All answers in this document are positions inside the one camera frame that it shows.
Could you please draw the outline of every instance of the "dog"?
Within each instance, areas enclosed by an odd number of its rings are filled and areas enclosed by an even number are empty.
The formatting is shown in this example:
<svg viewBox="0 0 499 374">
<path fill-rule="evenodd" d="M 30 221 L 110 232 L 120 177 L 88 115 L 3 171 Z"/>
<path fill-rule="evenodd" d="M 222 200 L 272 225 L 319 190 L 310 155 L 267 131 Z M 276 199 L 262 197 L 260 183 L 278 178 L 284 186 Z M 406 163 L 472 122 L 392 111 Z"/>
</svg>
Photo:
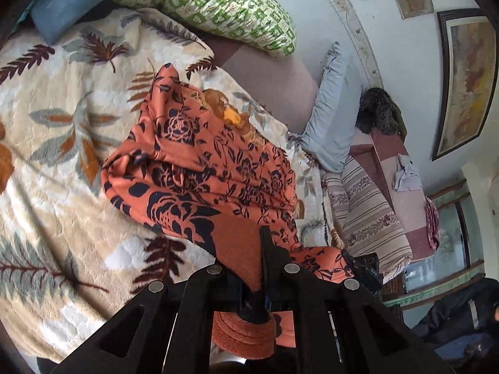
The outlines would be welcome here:
<svg viewBox="0 0 499 374">
<path fill-rule="evenodd" d="M 397 121 L 397 112 L 400 110 L 390 95 L 379 87 L 372 87 L 360 96 L 355 126 L 363 133 L 371 133 L 373 127 L 377 127 L 384 135 L 395 135 L 402 132 Z"/>
</svg>

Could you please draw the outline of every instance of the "green patterned pillow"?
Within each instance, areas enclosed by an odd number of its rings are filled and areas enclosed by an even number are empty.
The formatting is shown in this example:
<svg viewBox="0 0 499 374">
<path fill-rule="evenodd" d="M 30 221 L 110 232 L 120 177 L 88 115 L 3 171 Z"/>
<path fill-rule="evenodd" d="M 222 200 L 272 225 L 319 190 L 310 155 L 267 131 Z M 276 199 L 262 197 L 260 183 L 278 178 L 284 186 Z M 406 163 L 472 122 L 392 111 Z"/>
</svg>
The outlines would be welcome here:
<svg viewBox="0 0 499 374">
<path fill-rule="evenodd" d="M 155 7 L 196 28 L 249 43 L 274 55 L 294 52 L 293 20 L 276 0 L 114 0 L 128 7 Z"/>
</svg>

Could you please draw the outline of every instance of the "leaf pattern blanket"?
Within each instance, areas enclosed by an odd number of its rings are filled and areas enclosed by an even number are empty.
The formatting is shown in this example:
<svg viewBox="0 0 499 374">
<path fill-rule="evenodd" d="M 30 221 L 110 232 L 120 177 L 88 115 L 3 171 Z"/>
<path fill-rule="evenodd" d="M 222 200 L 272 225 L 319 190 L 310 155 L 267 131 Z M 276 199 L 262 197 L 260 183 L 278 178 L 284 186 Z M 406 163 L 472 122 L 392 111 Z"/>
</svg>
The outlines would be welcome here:
<svg viewBox="0 0 499 374">
<path fill-rule="evenodd" d="M 115 10 L 54 46 L 20 30 L 0 52 L 0 319 L 28 354 L 59 362 L 150 281 L 182 281 L 213 263 L 180 235 L 135 222 L 101 189 L 104 161 L 168 62 L 181 82 L 250 113 L 295 173 L 296 237 L 329 240 L 319 169 L 195 34 L 154 9 Z"/>
</svg>

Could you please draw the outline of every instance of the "orange floral fabric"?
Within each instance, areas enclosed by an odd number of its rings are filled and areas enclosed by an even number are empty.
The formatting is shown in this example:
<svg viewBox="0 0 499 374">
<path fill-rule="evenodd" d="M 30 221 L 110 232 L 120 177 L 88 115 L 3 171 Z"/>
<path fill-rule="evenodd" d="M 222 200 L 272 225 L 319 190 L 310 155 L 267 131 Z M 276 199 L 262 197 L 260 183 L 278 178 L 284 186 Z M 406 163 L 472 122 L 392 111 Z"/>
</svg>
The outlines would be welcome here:
<svg viewBox="0 0 499 374">
<path fill-rule="evenodd" d="M 295 177 L 285 153 L 267 141 L 246 141 L 201 105 L 201 94 L 181 83 L 170 64 L 160 69 L 138 124 L 102 168 L 106 196 L 152 230 L 189 239 L 216 257 L 222 248 L 230 251 L 226 241 L 217 248 L 217 221 L 246 218 L 269 225 L 274 243 L 318 277 L 336 281 L 334 275 L 349 274 L 336 249 L 301 247 Z M 246 239 L 232 240 L 236 251 Z M 236 271 L 235 258 L 228 260 Z"/>
</svg>

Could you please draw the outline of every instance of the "metal screw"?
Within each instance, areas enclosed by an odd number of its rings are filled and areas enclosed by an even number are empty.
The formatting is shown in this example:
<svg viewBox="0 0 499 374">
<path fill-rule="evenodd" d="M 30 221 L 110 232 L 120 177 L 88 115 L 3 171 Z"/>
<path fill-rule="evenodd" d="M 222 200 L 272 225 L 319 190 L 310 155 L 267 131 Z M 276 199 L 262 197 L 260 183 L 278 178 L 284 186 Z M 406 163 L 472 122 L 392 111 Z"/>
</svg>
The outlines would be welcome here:
<svg viewBox="0 0 499 374">
<path fill-rule="evenodd" d="M 151 284 L 149 284 L 149 291 L 151 292 L 161 292 L 163 291 L 163 288 L 165 287 L 165 284 L 163 284 L 161 281 L 153 281 Z"/>
<path fill-rule="evenodd" d="M 348 278 L 345 280 L 344 282 L 345 284 L 345 288 L 348 289 L 348 290 L 352 290 L 352 291 L 355 291 L 355 290 L 358 290 L 359 287 L 360 287 L 360 284 L 359 282 L 354 279 L 354 278 Z"/>
<path fill-rule="evenodd" d="M 206 271 L 208 271 L 208 274 L 216 275 L 221 273 L 222 268 L 218 264 L 212 264 L 211 266 L 208 266 Z"/>
<path fill-rule="evenodd" d="M 289 263 L 284 266 L 284 271 L 289 274 L 296 274 L 300 271 L 300 266 L 294 263 Z"/>
</svg>

